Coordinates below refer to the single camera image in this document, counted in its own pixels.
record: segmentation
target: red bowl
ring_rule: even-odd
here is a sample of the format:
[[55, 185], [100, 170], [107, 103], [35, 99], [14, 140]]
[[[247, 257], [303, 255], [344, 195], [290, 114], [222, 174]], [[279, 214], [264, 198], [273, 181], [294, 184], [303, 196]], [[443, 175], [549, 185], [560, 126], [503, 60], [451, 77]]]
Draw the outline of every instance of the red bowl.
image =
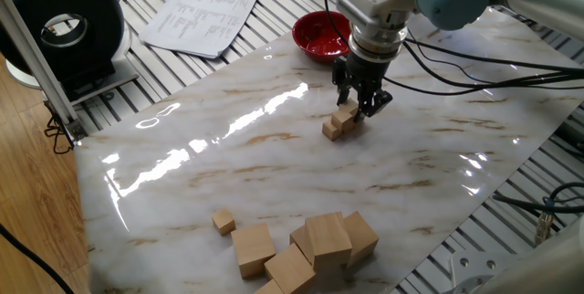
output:
[[[331, 12], [335, 27], [349, 40], [349, 20], [339, 12]], [[326, 11], [317, 11], [298, 19], [292, 28], [296, 44], [311, 59], [317, 62], [333, 62], [336, 57], [349, 53], [349, 47], [330, 25]]]

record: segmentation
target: metal frame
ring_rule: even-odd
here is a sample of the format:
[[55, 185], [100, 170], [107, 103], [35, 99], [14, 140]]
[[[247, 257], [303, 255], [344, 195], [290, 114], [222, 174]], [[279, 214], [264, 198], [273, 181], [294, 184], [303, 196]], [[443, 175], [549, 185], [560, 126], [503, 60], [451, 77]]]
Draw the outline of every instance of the metal frame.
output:
[[32, 35], [12, 0], [0, 0], [0, 23], [15, 43], [38, 84], [47, 95], [50, 106], [61, 119], [74, 140], [81, 140], [87, 134], [81, 126], [78, 115], [61, 88], [53, 70], [37, 46]]

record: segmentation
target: marble surface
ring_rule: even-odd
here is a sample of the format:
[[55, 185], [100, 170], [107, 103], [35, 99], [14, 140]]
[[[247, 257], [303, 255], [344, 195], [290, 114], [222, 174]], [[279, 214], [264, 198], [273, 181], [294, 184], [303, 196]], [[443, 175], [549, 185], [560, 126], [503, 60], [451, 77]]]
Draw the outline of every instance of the marble surface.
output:
[[[457, 32], [421, 16], [410, 28], [422, 41], [473, 55], [577, 66], [492, 10]], [[482, 79], [534, 72], [428, 55]], [[454, 90], [404, 50], [388, 76]], [[330, 142], [321, 134], [337, 108], [330, 67], [307, 59], [288, 34], [88, 137], [75, 154], [95, 275], [124, 294], [253, 293], [266, 280], [241, 280], [213, 213], [227, 207], [239, 228], [267, 222], [279, 252], [306, 217], [360, 211], [380, 237], [374, 257], [319, 275], [313, 292], [389, 293], [584, 99], [581, 90], [435, 97], [385, 89], [394, 100], [381, 114]]]

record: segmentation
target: wooden floor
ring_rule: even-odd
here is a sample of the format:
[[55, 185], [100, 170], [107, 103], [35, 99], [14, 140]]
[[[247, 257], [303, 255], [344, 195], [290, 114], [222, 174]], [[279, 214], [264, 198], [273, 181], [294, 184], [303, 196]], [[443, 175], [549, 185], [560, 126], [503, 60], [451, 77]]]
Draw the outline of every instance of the wooden floor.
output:
[[[16, 83], [0, 55], [0, 223], [43, 258], [76, 294], [87, 290], [88, 251], [73, 152], [53, 153], [50, 114], [38, 90]], [[67, 140], [59, 139], [61, 149]], [[63, 293], [0, 237], [1, 294]]]

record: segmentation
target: wooden block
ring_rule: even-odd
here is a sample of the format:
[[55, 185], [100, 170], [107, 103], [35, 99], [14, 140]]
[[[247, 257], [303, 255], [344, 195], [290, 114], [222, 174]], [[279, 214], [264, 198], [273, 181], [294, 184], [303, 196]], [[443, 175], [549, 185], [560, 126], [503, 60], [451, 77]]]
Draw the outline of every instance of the wooden block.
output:
[[282, 289], [276, 284], [275, 280], [270, 280], [267, 284], [258, 289], [254, 294], [284, 294]]
[[349, 263], [347, 263], [348, 268], [373, 253], [380, 239], [359, 212], [345, 217], [345, 229], [353, 245]]
[[355, 100], [351, 98], [348, 98], [345, 103], [339, 106], [339, 110], [346, 111], [354, 117], [357, 115], [357, 110], [359, 110], [359, 103], [355, 102]]
[[328, 120], [322, 124], [322, 134], [324, 134], [329, 140], [335, 141], [342, 133], [332, 124], [331, 120]]
[[264, 263], [276, 254], [267, 223], [235, 230], [231, 238], [234, 240], [241, 278], [263, 273]]
[[305, 226], [315, 270], [349, 262], [352, 245], [340, 212], [308, 217]]
[[266, 262], [266, 274], [284, 294], [301, 294], [316, 284], [317, 274], [296, 244]]
[[312, 247], [308, 241], [307, 228], [306, 226], [301, 226], [300, 228], [294, 230], [290, 234], [290, 245], [296, 244], [302, 254], [308, 262], [314, 260], [314, 254], [312, 253]]
[[339, 110], [332, 113], [332, 125], [342, 133], [347, 133], [355, 128], [354, 116], [350, 113]]
[[231, 212], [229, 212], [228, 209], [222, 209], [215, 213], [211, 218], [213, 219], [215, 227], [219, 229], [221, 236], [225, 236], [235, 230], [234, 216], [231, 215]]

